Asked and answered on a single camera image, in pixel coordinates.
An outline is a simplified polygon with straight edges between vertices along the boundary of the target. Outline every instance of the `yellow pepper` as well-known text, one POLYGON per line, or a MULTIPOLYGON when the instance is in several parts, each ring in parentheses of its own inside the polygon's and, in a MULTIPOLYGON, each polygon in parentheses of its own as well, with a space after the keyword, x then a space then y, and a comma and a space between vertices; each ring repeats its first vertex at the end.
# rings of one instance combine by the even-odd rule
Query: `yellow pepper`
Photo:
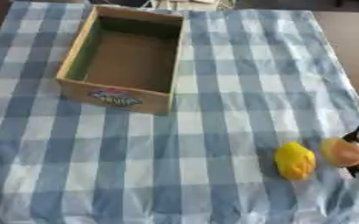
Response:
POLYGON ((314 153, 295 142, 279 147, 275 153, 275 162, 279 174, 287 179, 305 179, 315 168, 314 153))

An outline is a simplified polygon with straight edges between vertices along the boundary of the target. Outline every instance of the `open box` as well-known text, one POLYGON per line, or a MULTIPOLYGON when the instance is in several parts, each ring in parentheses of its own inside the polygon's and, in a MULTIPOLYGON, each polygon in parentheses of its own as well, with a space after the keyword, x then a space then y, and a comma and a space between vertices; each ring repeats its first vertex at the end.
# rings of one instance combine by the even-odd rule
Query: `open box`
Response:
POLYGON ((69 99, 166 114, 183 17, 94 6, 56 80, 69 99))

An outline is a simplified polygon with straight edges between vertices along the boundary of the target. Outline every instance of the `printed label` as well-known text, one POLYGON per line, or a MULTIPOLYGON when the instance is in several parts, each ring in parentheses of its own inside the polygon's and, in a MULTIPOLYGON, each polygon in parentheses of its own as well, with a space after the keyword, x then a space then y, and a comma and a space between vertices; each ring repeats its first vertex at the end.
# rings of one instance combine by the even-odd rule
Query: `printed label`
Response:
POLYGON ((116 107, 128 107, 142 103, 139 99, 126 95, 120 90, 116 90, 114 88, 94 90, 89 94, 89 96, 116 107))

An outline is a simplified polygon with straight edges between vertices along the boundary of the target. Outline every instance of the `gingham tablecloth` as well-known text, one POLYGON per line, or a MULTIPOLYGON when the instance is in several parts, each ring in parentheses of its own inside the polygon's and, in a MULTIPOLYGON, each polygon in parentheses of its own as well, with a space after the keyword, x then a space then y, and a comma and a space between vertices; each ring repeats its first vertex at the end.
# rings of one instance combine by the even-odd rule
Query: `gingham tablecloth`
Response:
POLYGON ((173 110, 154 116, 60 95, 89 9, 14 3, 1 28, 0 223, 359 223, 359 185, 319 153, 359 98, 311 12, 183 12, 173 110), (288 141, 315 152, 309 179, 277 174, 288 141))

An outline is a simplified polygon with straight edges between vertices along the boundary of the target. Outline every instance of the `floor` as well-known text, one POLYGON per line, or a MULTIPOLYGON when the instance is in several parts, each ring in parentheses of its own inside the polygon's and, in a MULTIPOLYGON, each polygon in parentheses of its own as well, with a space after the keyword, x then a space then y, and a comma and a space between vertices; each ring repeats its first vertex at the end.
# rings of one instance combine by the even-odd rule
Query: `floor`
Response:
POLYGON ((236 8, 359 12, 359 0, 344 0, 342 7, 334 4, 335 0, 237 0, 236 8))

